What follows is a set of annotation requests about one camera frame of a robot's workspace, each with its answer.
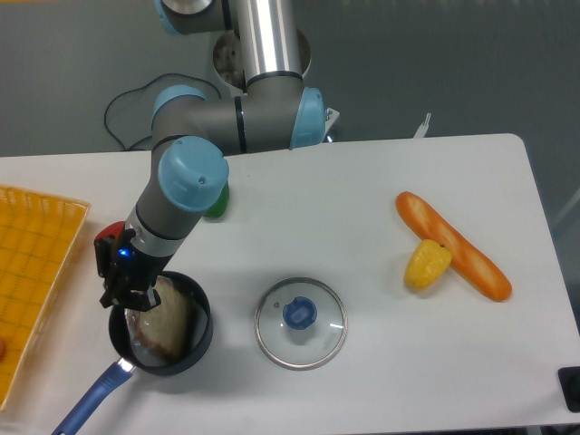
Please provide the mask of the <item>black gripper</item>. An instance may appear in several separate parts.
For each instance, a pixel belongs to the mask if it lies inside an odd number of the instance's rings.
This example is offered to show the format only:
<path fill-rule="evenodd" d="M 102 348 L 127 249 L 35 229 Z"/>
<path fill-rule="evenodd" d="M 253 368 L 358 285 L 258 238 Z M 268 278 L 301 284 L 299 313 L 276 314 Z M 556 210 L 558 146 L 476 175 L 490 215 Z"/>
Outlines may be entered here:
<path fill-rule="evenodd" d="M 161 304 L 153 287 L 175 254 L 173 240 L 124 228 L 115 238 L 94 239 L 94 249 L 103 279 L 103 308 L 122 304 L 133 311 L 150 311 Z"/>

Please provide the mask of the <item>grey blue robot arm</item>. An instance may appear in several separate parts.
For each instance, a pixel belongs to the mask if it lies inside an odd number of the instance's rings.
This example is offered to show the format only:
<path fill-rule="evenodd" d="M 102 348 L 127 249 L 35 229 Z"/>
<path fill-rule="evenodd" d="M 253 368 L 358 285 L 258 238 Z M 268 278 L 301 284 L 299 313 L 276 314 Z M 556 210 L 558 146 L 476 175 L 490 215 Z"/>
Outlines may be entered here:
<path fill-rule="evenodd" d="M 95 238 L 103 307 L 147 312 L 161 302 L 162 270 L 227 184 L 232 155 L 319 144 L 326 109 L 304 84 L 289 1 L 158 1 L 160 21 L 180 35 L 232 30 L 240 41 L 244 92 L 209 101 L 174 85 L 151 115 L 149 181 L 129 216 Z"/>

